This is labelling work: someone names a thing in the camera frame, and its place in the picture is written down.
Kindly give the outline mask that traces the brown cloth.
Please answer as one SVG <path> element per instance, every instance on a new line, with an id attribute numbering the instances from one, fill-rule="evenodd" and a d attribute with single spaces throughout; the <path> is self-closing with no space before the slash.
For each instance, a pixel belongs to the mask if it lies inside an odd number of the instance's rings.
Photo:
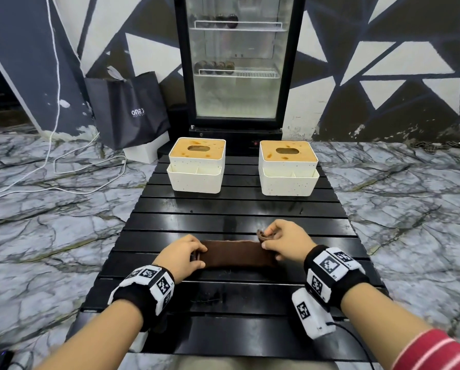
<path id="1" fill-rule="evenodd" d="M 276 252 L 262 248 L 264 241 L 270 237 L 257 231 L 257 241 L 250 240 L 204 240 L 201 243 L 207 251 L 194 251 L 191 261 L 203 261 L 206 269 L 216 268 L 276 268 Z"/>

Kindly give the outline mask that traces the person's left hand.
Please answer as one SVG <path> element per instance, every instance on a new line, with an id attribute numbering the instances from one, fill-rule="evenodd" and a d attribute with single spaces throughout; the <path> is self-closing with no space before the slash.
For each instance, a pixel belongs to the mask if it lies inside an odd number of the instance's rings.
<path id="1" fill-rule="evenodd" d="M 152 264 L 167 269 L 177 285 L 193 274 L 190 272 L 190 256 L 194 252 L 205 253 L 207 247 L 189 234 L 165 247 Z"/>

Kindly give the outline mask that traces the person's left forearm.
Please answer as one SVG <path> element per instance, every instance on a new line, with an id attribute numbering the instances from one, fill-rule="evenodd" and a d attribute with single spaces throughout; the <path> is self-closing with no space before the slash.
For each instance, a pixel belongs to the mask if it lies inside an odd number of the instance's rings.
<path id="1" fill-rule="evenodd" d="M 117 300 L 34 370 L 118 370 L 142 325 L 139 309 Z"/>

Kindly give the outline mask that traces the white cardboard box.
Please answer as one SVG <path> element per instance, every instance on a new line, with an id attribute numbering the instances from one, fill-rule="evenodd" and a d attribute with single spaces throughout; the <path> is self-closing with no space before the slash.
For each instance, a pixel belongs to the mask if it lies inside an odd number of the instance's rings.
<path id="1" fill-rule="evenodd" d="M 152 142 L 123 149 L 129 161 L 151 164 L 158 159 L 158 149 L 170 141 L 169 132 L 166 131 Z"/>

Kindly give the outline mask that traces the black shopping bag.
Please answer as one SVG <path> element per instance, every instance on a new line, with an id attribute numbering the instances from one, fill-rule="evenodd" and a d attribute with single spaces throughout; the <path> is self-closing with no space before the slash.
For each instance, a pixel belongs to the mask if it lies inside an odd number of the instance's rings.
<path id="1" fill-rule="evenodd" d="M 121 150 L 154 141 L 170 129 L 155 72 L 134 78 L 86 78 L 95 125 L 103 144 Z"/>

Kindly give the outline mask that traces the black glass door fridge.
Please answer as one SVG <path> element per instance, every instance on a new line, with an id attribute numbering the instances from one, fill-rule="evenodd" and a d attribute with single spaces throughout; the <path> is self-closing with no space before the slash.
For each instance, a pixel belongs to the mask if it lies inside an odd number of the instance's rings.
<path id="1" fill-rule="evenodd" d="M 281 140 L 306 0 L 174 0 L 189 135 L 221 138 L 234 155 Z M 190 30 L 195 20 L 236 14 L 239 21 L 282 22 L 285 32 Z M 280 79 L 195 76 L 198 61 L 275 69 Z"/>

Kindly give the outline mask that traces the red striped sleeve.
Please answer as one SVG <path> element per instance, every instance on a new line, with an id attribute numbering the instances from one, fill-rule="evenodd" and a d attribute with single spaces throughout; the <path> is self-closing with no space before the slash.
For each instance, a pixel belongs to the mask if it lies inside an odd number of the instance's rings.
<path id="1" fill-rule="evenodd" d="M 401 351 L 391 370 L 460 370 L 460 343 L 442 330 L 428 330 Z"/>

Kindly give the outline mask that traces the person's right forearm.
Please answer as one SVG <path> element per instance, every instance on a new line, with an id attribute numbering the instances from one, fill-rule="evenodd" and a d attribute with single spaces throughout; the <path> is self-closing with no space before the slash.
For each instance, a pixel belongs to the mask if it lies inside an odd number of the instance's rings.
<path id="1" fill-rule="evenodd" d="M 432 329 L 420 317 L 366 283 L 351 288 L 340 308 L 384 370 L 391 370 L 406 346 Z"/>

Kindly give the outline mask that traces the person's right hand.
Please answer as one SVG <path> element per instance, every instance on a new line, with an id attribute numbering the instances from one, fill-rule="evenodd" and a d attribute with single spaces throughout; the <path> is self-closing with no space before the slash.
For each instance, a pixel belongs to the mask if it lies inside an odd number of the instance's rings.
<path id="1" fill-rule="evenodd" d="M 317 246 L 302 227 L 284 219 L 276 219 L 271 223 L 264 230 L 263 236 L 266 240 L 283 239 L 285 251 L 274 252 L 276 261 L 292 260 L 303 263 L 306 256 Z"/>

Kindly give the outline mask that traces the white tissue box wooden lid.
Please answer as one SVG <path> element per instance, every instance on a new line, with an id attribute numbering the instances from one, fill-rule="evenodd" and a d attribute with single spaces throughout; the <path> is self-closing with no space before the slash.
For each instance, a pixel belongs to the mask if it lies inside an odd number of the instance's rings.
<path id="1" fill-rule="evenodd" d="M 318 180 L 318 158 L 306 141 L 261 141 L 258 172 L 265 196 L 309 197 Z"/>
<path id="2" fill-rule="evenodd" d="M 167 168 L 177 192 L 218 194 L 225 171 L 226 141 L 180 137 L 169 153 Z"/>

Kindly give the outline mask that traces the black wristband with marker blocks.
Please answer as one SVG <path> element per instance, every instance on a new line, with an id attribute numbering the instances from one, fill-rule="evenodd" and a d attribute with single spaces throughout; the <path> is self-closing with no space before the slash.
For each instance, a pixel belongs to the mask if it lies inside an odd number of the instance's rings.
<path id="1" fill-rule="evenodd" d="M 120 299 L 131 302 L 143 318 L 140 332 L 147 332 L 170 302 L 174 288 L 174 279 L 166 268 L 146 265 L 136 268 L 122 280 L 111 292 L 108 305 Z"/>
<path id="2" fill-rule="evenodd" d="M 339 248 L 315 246 L 303 263 L 307 292 L 326 310 L 340 309 L 345 294 L 370 279 L 359 262 Z"/>

